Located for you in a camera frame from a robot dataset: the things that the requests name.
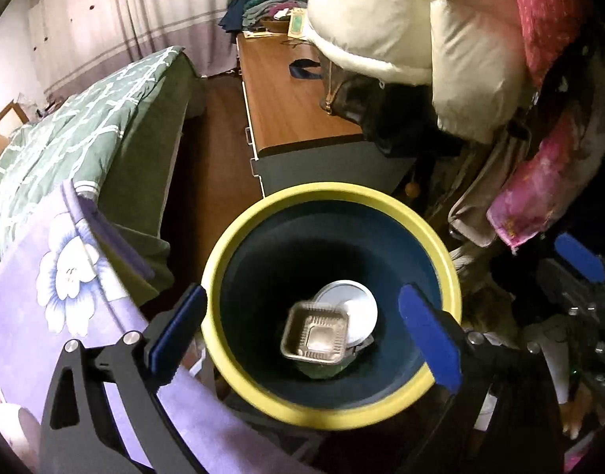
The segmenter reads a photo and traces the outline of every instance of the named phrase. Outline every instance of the wooden desk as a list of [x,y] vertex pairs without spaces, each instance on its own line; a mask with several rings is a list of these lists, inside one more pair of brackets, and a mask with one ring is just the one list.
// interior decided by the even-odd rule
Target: wooden desk
[[286,35],[237,36],[247,109],[250,163],[263,195],[295,185],[335,181],[392,192],[411,158],[386,158],[361,128],[320,107],[322,80],[299,80],[289,73],[297,58],[317,59],[310,45],[283,44]]
[[317,60],[310,45],[283,45],[286,36],[238,38],[238,50],[257,156],[364,139],[362,130],[321,107],[322,80],[289,73],[298,58]]

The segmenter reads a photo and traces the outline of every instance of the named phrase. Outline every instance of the hanging clothes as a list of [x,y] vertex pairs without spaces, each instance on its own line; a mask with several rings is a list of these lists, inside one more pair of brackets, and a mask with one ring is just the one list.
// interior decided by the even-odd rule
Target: hanging clothes
[[309,0],[308,37],[343,69],[432,85],[437,125],[491,144],[528,82],[516,0]]
[[487,219],[513,251],[563,216],[601,165],[605,62],[600,53],[590,60],[586,75],[584,87],[569,100],[537,154],[520,165],[487,212]]
[[589,0],[517,0],[526,64],[535,87],[592,14]]
[[487,220],[487,209],[529,150],[528,135],[511,133],[511,129],[517,131],[521,127],[512,120],[498,133],[489,158],[448,216],[450,227],[481,248],[496,239],[496,232]]

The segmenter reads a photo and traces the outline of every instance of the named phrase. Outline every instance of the floral pink fabric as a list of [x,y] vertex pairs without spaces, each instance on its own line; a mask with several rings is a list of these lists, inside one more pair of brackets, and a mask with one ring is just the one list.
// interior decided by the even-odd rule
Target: floral pink fabric
[[513,251],[561,218],[588,185],[605,154],[605,65],[593,58],[586,72],[592,105],[573,99],[539,151],[521,163],[487,211]]
[[517,0],[526,64],[540,88],[548,70],[591,15],[589,0]]

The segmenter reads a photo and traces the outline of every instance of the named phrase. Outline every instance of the desk drawer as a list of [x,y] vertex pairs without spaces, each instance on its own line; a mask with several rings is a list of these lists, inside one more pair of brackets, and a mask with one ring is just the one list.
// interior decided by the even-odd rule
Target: desk drawer
[[252,129],[252,118],[250,117],[250,107],[247,104],[247,92],[245,91],[245,82],[241,80],[241,85],[243,86],[243,98],[245,99],[245,113],[247,114],[247,124],[248,126],[245,128],[245,140],[247,141],[247,145],[252,147],[252,152],[254,153],[254,159],[258,160],[259,156],[256,151],[256,142],[254,141],[254,130]]
[[265,187],[263,187],[262,184],[262,176],[260,174],[257,174],[256,171],[254,171],[254,164],[256,164],[256,162],[258,162],[258,160],[256,160],[255,158],[250,158],[250,171],[252,172],[252,176],[254,176],[254,178],[259,179],[260,193],[263,197],[265,197]]

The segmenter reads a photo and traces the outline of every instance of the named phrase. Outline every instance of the green duvet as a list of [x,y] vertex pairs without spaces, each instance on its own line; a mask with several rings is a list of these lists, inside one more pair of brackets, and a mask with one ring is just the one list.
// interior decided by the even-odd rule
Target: green duvet
[[0,261],[41,199],[63,180],[98,199],[138,103],[181,50],[167,48],[129,64],[69,97],[41,122],[13,132],[0,156]]

